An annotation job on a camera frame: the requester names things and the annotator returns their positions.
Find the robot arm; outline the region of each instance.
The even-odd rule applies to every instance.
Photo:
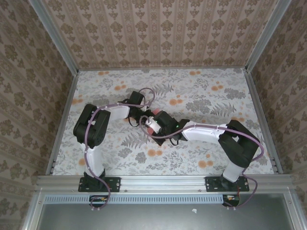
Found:
[[[152,134],[152,138],[158,145],[162,145],[166,141],[167,136],[169,136],[167,138],[172,138],[177,142],[180,140],[201,140],[220,144],[230,159],[229,164],[222,174],[222,180],[226,179],[231,183],[236,182],[242,171],[249,166],[258,149],[258,145],[248,138],[238,136],[238,140],[234,140],[237,137],[236,134],[218,128],[211,128],[211,126],[217,126],[205,125],[206,127],[202,127],[204,124],[195,123],[187,119],[182,119],[178,122],[165,111],[160,111],[155,115],[146,107],[138,108],[131,106],[140,105],[142,100],[143,95],[141,93],[133,92],[129,99],[119,102],[118,106],[100,110],[96,114],[91,123],[87,138],[89,146],[87,161],[95,175],[100,176],[104,173],[102,157],[98,148],[105,137],[108,122],[128,117],[139,121],[144,116],[141,123],[153,129],[154,133]],[[83,150],[85,150],[85,130],[96,109],[96,106],[87,104],[73,131],[78,142],[81,143]],[[240,122],[235,120],[231,120],[229,124],[219,125],[218,127],[236,130],[257,139]]]

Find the purple cable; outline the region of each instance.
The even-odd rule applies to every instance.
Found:
[[[242,132],[239,132],[239,131],[236,131],[236,130],[232,130],[232,129],[224,128],[224,127],[219,127],[219,126],[209,126],[209,125],[195,124],[195,125],[192,125],[192,126],[184,127],[184,128],[182,128],[182,129],[180,129],[180,130],[178,130],[178,131],[176,131],[176,132],[174,132],[174,133],[172,133],[172,134],[169,134],[169,135],[166,135],[166,136],[162,136],[162,137],[156,137],[156,136],[150,135],[150,134],[149,134],[148,132],[146,132],[146,130],[142,127],[141,121],[142,121],[143,118],[147,118],[147,119],[148,119],[147,116],[141,116],[141,117],[140,117],[140,120],[139,120],[140,128],[141,128],[141,130],[142,130],[147,136],[149,136],[149,137],[151,137],[151,138],[155,138],[155,139],[171,138],[171,137],[174,136],[175,134],[181,133],[183,130],[186,130],[186,129],[189,129],[189,128],[195,128],[195,127],[203,127],[203,128],[211,128],[211,129],[220,129],[220,130],[224,130],[224,131],[227,131],[227,132],[231,132],[231,133],[235,133],[235,134],[244,136],[244,137],[246,137],[246,138],[248,138],[248,139],[254,141],[254,142],[260,147],[261,153],[260,153],[257,157],[253,158],[253,159],[252,159],[252,162],[258,160],[258,159],[259,159],[260,157],[262,157],[263,154],[264,154],[264,147],[261,145],[261,143],[260,143],[258,140],[256,140],[255,138],[251,137],[250,135],[247,135],[247,134],[245,134],[245,133],[242,133]],[[255,182],[255,188],[254,188],[254,191],[252,192],[252,194],[250,195],[250,197],[249,197],[243,204],[241,204],[241,205],[239,205],[239,206],[237,206],[237,207],[233,207],[231,204],[229,204],[229,203],[227,203],[227,202],[224,202],[225,204],[227,204],[227,205],[233,207],[234,209],[244,206],[244,205],[254,196],[254,194],[255,194],[255,192],[256,192],[256,190],[257,190],[257,188],[258,188],[258,183],[257,183],[257,181],[256,181],[255,179],[249,177],[249,176],[246,176],[246,175],[244,174],[245,170],[246,170],[246,168],[242,171],[242,175],[243,175],[245,178],[254,181],[254,182]]]
[[[98,113],[98,111],[100,110],[103,110],[103,109],[107,109],[107,108],[113,108],[113,107],[117,107],[117,106],[121,106],[121,105],[124,105],[124,106],[134,106],[134,107],[139,107],[139,108],[142,108],[144,106],[150,106],[151,103],[154,101],[155,99],[155,93],[152,89],[150,88],[143,88],[141,89],[140,91],[142,90],[145,90],[145,89],[149,89],[152,93],[153,93],[153,98],[147,103],[147,104],[141,104],[141,105],[137,105],[137,104],[124,104],[124,103],[116,103],[116,104],[109,104],[109,105],[106,105],[106,106],[102,106],[102,107],[99,107],[95,110],[95,112],[93,113],[91,119],[89,120],[88,122],[88,125],[86,127],[86,131],[85,131],[85,135],[84,135],[84,144],[85,144],[85,151],[84,151],[84,159],[85,159],[85,163],[86,163],[86,167],[87,169],[89,170],[89,172],[93,175],[94,178],[96,178],[97,180],[101,181],[104,186],[106,186],[107,188],[107,191],[108,191],[108,197],[106,199],[106,202],[100,207],[100,208],[103,208],[109,201],[110,199],[110,196],[111,196],[111,190],[109,188],[109,186],[106,184],[106,182],[104,180],[102,180],[101,178],[99,178],[98,176],[96,176],[94,174],[94,172],[92,171],[92,169],[90,168],[90,165],[88,163],[88,160],[87,160],[87,150],[88,150],[88,144],[87,144],[87,138],[88,138],[88,132],[90,130],[90,127],[91,127],[91,124],[96,116],[96,114]],[[92,207],[92,210],[94,209],[94,206],[93,206],[93,200],[91,201],[91,207]]]

